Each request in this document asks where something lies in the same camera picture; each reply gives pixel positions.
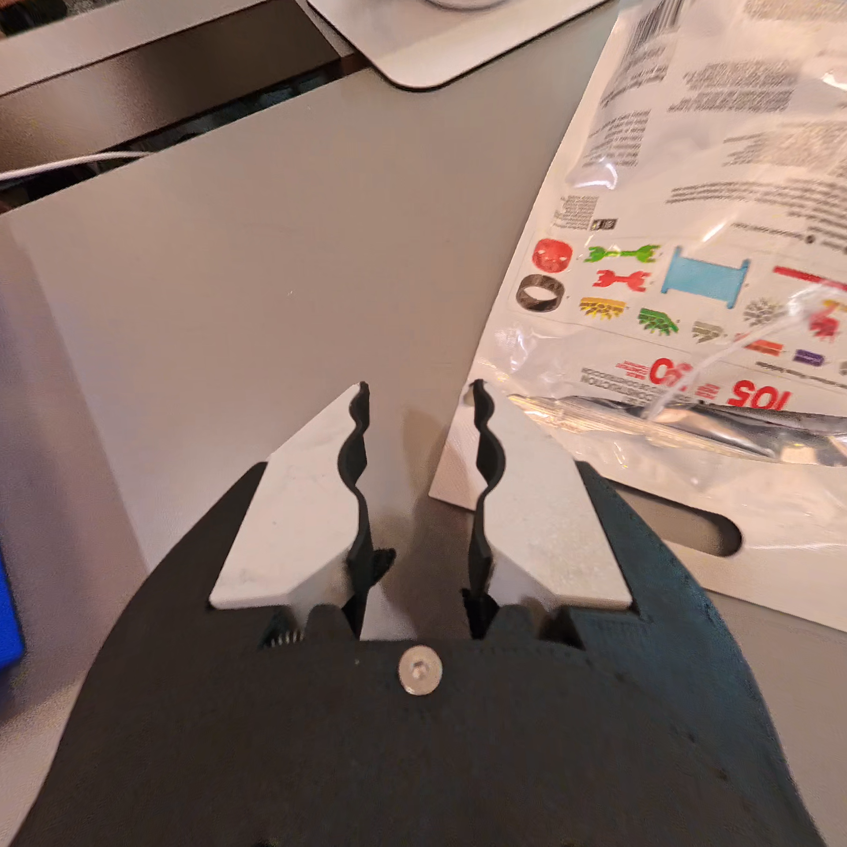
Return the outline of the printed plastic toy bag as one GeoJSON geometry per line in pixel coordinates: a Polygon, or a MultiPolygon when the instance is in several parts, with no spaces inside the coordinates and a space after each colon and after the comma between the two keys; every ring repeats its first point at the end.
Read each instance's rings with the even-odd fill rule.
{"type": "Polygon", "coordinates": [[[845,2],[626,2],[468,381],[734,524],[703,587],[845,631],[845,2]]]}

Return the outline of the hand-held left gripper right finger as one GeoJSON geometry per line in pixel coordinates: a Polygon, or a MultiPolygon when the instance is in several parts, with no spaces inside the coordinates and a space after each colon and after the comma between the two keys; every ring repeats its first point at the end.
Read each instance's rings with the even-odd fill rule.
{"type": "Polygon", "coordinates": [[[498,611],[524,608],[538,629],[566,608],[630,609],[633,598],[577,461],[512,399],[472,382],[483,489],[472,516],[468,586],[473,639],[498,611]]]}

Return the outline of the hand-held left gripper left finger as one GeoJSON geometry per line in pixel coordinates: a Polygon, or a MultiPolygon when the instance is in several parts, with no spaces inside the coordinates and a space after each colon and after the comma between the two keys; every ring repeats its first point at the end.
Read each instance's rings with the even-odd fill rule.
{"type": "Polygon", "coordinates": [[[367,467],[366,382],[341,393],[268,458],[208,597],[223,611],[284,607],[305,627],[340,608],[361,636],[371,588],[396,558],[376,549],[358,481],[367,467]]]}

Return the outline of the white document stand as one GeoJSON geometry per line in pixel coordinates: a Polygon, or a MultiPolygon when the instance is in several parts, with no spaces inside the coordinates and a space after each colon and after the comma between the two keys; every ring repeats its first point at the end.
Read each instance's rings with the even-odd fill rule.
{"type": "Polygon", "coordinates": [[[387,80],[444,86],[600,5],[600,1],[310,1],[387,80]]]}

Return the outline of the blue plastic bin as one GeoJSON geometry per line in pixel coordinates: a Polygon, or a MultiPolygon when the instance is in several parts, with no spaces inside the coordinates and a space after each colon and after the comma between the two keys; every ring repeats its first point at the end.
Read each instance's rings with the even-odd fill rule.
{"type": "Polygon", "coordinates": [[[19,622],[12,586],[4,555],[1,554],[1,673],[16,666],[26,653],[26,642],[19,622]]]}

